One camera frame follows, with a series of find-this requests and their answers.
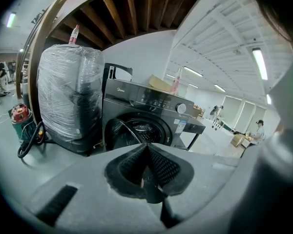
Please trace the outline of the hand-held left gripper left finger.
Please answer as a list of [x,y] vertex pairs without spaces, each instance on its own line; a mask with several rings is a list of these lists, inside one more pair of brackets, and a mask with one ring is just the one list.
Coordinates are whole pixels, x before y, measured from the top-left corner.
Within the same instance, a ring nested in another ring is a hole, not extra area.
[[26,203],[27,210],[45,222],[50,209],[68,191],[73,191],[63,211],[49,227],[56,234],[158,234],[165,231],[159,216],[144,199],[124,197],[105,177],[107,164],[137,145],[86,157],[67,167],[40,186]]

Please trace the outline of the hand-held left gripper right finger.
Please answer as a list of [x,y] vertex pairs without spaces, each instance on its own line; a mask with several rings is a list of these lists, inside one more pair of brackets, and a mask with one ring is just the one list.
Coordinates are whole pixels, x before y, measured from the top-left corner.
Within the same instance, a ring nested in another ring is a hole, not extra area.
[[187,152],[161,144],[148,144],[149,167],[162,190],[164,202],[152,206],[155,216],[148,230],[164,230],[191,219],[220,192],[239,159]]

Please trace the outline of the round black washing machine door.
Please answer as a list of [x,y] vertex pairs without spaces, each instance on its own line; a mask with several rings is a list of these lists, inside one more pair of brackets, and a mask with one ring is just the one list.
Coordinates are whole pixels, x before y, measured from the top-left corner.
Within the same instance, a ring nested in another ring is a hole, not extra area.
[[140,143],[136,130],[123,120],[113,118],[105,125],[104,146],[107,152]]

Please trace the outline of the black appliance box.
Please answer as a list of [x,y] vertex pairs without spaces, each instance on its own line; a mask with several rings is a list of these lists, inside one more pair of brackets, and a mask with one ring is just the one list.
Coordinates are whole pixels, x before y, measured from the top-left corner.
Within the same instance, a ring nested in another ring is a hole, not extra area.
[[159,143],[184,149],[180,135],[193,106],[192,101],[183,97],[109,78],[103,99],[103,145],[105,125],[117,118],[133,127],[142,143]]

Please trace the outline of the small cardboard box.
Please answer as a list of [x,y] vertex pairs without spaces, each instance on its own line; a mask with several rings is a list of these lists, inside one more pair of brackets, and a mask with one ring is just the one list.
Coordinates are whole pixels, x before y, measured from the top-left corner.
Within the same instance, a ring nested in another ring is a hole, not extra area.
[[241,142],[244,140],[245,135],[243,134],[235,134],[232,141],[230,142],[234,147],[238,147]]

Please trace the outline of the black table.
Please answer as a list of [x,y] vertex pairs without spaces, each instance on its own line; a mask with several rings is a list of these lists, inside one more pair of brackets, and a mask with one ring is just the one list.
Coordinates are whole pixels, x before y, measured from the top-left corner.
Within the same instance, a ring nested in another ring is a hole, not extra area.
[[204,132],[205,128],[205,125],[195,118],[190,118],[188,120],[180,136],[187,151],[191,149],[198,137]]

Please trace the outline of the standing fan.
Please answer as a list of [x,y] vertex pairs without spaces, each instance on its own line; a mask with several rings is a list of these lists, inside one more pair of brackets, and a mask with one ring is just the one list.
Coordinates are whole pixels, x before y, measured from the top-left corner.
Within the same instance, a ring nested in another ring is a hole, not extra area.
[[213,109],[212,109],[212,111],[209,114],[210,120],[215,121],[219,117],[220,112],[221,112],[222,109],[223,109],[223,105],[221,105],[221,106],[217,106],[217,105],[214,106]]

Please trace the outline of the plastic-wrapped grey appliance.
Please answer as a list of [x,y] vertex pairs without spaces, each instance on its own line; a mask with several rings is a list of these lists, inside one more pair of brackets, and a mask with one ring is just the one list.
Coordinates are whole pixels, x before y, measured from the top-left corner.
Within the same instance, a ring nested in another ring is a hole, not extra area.
[[74,153],[85,153],[102,136],[104,56],[73,44],[53,45],[38,69],[40,114],[52,140]]

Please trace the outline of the red green vacuum cleaner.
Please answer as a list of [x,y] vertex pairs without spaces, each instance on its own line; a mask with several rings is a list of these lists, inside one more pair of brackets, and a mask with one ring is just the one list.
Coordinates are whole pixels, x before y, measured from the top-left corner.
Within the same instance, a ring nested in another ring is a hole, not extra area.
[[29,141],[36,129],[31,110],[23,103],[15,105],[10,118],[19,140]]

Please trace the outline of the pink bottle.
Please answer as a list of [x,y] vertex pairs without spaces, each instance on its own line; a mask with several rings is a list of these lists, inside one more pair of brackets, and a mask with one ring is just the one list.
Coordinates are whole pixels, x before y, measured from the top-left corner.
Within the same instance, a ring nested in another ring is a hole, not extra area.
[[178,68],[178,71],[175,75],[175,78],[174,78],[174,81],[173,81],[173,84],[171,86],[171,90],[170,90],[170,93],[172,95],[176,95],[177,94],[177,90],[178,90],[178,86],[180,84],[180,79],[181,79],[181,76],[182,76],[182,68]]

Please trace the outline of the large brown cardboard box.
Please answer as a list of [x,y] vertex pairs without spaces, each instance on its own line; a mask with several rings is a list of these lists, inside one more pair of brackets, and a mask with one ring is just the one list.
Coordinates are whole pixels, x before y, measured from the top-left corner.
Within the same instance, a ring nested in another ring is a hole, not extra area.
[[167,82],[161,80],[155,75],[151,75],[148,84],[150,87],[153,87],[157,90],[165,91],[165,92],[170,92],[171,90],[171,85],[169,85]]

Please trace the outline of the white black-trimmed appliance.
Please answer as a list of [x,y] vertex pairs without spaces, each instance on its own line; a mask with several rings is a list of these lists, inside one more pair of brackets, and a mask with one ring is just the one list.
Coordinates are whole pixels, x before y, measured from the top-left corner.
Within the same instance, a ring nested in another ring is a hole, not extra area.
[[110,79],[118,79],[132,81],[133,69],[124,67],[114,63],[105,63],[103,81]]

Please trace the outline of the red label water bottle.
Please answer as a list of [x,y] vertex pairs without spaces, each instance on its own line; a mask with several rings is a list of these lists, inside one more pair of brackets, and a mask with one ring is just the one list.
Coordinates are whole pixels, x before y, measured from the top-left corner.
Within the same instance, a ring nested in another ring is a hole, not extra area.
[[70,39],[69,39],[69,44],[76,44],[76,40],[79,34],[79,25],[76,25],[75,28],[73,29]]

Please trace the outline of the brown wooden staircase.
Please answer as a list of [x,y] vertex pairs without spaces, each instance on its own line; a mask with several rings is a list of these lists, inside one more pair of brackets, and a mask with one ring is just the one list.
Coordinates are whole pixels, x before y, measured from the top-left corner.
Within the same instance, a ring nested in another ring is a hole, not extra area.
[[105,61],[132,68],[132,81],[148,85],[165,77],[174,39],[201,0],[55,0],[30,34],[28,94],[39,119],[38,69],[42,52],[67,44],[79,26],[77,44],[101,50]]

